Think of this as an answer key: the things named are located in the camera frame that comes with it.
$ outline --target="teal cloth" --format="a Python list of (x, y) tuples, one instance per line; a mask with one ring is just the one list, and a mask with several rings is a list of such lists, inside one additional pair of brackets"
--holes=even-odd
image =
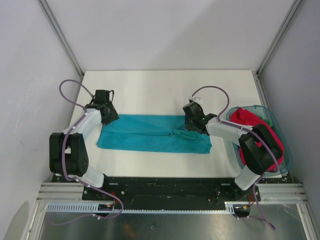
[(97, 146), (144, 152), (209, 154), (210, 137), (185, 130), (183, 115), (119, 115), (102, 127)]

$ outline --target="purple cable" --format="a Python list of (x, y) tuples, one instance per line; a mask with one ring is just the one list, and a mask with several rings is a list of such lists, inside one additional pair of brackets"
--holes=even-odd
[[(235, 128), (238, 128), (238, 129), (241, 129), (241, 130), (244, 130), (248, 133), (251, 133), (252, 135), (254, 135), (261, 143), (262, 145), (265, 147), (265, 149), (267, 150), (267, 152), (270, 154), (270, 156), (272, 157), (272, 160), (274, 161), (274, 164), (275, 164), (275, 171), (278, 172), (279, 171), (279, 163), (275, 157), (275, 155), (273, 154), (273, 152), (271, 151), (271, 149), (268, 147), (268, 145), (265, 143), (265, 141), (263, 141), (261, 139), (261, 137), (259, 137), (255, 132), (253, 132), (252, 130), (248, 129), (248, 128), (245, 128), (245, 127), (241, 127), (235, 123), (232, 123), (232, 122), (228, 122), (228, 121), (223, 121), (220, 119), (220, 116), (225, 112), (225, 110), (229, 107), (229, 103), (230, 103), (230, 98), (229, 98), (229, 95), (228, 93), (223, 90), (221, 87), (218, 87), (218, 86), (212, 86), (212, 85), (208, 85), (208, 86), (203, 86), (203, 87), (200, 87), (198, 90), (196, 90), (191, 96), (193, 97), (197, 92), (199, 92), (200, 90), (202, 89), (206, 89), (206, 88), (214, 88), (214, 89), (219, 89), (220, 91), (222, 91), (225, 96), (226, 96), (226, 99), (227, 99), (227, 103), (226, 103), (226, 106), (224, 107), (224, 109), (218, 114), (217, 116), (217, 119), (220, 123), (222, 124), (225, 124), (225, 125), (229, 125), (229, 126), (232, 126), (232, 127), (235, 127)], [(276, 227), (274, 225), (272, 225), (271, 222), (269, 222), (269, 220), (267, 219), (267, 217), (265, 216), (264, 212), (262, 211), (262, 208), (258, 202), (258, 199), (257, 199), (257, 196), (256, 196), (256, 193), (255, 193), (255, 189), (256, 189), (256, 184), (263, 178), (265, 174), (262, 174), (254, 184), (252, 184), (252, 189), (253, 189), (253, 196), (254, 196), (254, 199), (255, 199), (255, 202), (256, 202), (256, 206), (258, 207), (259, 209), (259, 212), (260, 214), (262, 215), (263, 218), (259, 217), (259, 216), (250, 216), (250, 218), (252, 219), (263, 219), (264, 222), (266, 222), (266, 224), (268, 224), (268, 226), (272, 229), (272, 230), (276, 230)]]
[[(66, 83), (66, 82), (77, 83), (77, 84), (79, 84), (81, 87), (83, 87), (83, 88), (90, 94), (91, 97), (94, 96), (84, 85), (82, 85), (80, 82), (77, 82), (77, 81), (72, 80), (72, 79), (64, 80), (64, 81), (62, 81), (62, 82), (60, 83), (60, 85), (59, 85), (59, 92), (60, 92), (61, 96), (62, 96), (66, 101), (68, 101), (69, 103), (72, 103), (72, 104), (74, 104), (74, 105), (76, 105), (76, 106), (78, 106), (78, 107), (81, 107), (81, 108), (84, 110), (84, 112), (85, 112), (85, 113), (75, 122), (75, 124), (74, 124), (72, 127), (70, 127), (70, 129), (68, 130), (68, 132), (67, 132), (66, 135), (64, 136), (63, 143), (62, 143), (62, 155), (61, 155), (63, 175), (64, 175), (65, 179), (66, 179), (67, 181), (69, 181), (69, 182), (75, 180), (75, 181), (77, 181), (77, 182), (79, 182), (79, 183), (81, 183), (81, 184), (83, 184), (83, 185), (85, 185), (85, 186), (87, 186), (87, 187), (90, 187), (90, 188), (92, 188), (92, 189), (94, 189), (94, 190), (96, 190), (96, 191), (98, 191), (98, 192), (100, 192), (100, 193), (103, 193), (103, 194), (105, 194), (105, 195), (108, 195), (109, 197), (112, 197), (112, 198), (118, 200), (118, 202), (119, 202), (120, 205), (121, 205), (121, 209), (120, 209), (119, 212), (117, 212), (116, 214), (111, 215), (111, 216), (109, 216), (109, 215), (108, 215), (108, 216), (100, 216), (100, 215), (97, 216), (98, 219), (113, 219), (113, 218), (117, 217), (119, 214), (121, 214), (122, 211), (123, 211), (124, 208), (125, 208), (123, 202), (122, 202), (117, 196), (112, 195), (111, 193), (106, 192), (106, 191), (104, 191), (104, 190), (102, 190), (102, 189), (100, 189), (100, 188), (98, 188), (98, 187), (90, 186), (90, 185), (88, 185), (87, 183), (85, 183), (84, 181), (81, 181), (80, 179), (77, 179), (76, 177), (72, 177), (72, 178), (71, 178), (71, 177), (68, 176), (67, 167), (66, 167), (66, 146), (67, 146), (67, 140), (68, 140), (68, 137), (69, 137), (69, 135), (71, 134), (71, 132), (74, 130), (74, 128), (76, 128), (76, 127), (78, 126), (78, 124), (86, 117), (86, 115), (87, 115), (87, 109), (85, 108), (85, 106), (83, 106), (83, 105), (81, 105), (81, 104), (78, 104), (78, 103), (76, 103), (76, 102), (68, 99), (68, 98), (63, 94), (63, 92), (62, 92), (62, 85), (63, 85), (64, 83)], [(70, 223), (72, 223), (72, 222), (74, 222), (74, 221), (77, 221), (77, 220), (79, 220), (79, 219), (82, 219), (82, 218), (88, 217), (88, 216), (92, 216), (92, 214), (91, 214), (91, 213), (90, 213), (90, 214), (84, 214), (84, 215), (78, 216), (78, 217), (76, 217), (76, 218), (74, 218), (74, 219), (72, 219), (72, 220), (70, 220), (70, 221), (63, 222), (63, 223), (53, 223), (53, 222), (51, 222), (49, 219), (48, 219), (48, 222), (49, 222), (50, 224), (52, 224), (52, 225), (55, 225), (55, 226), (63, 226), (63, 225), (70, 224)]]

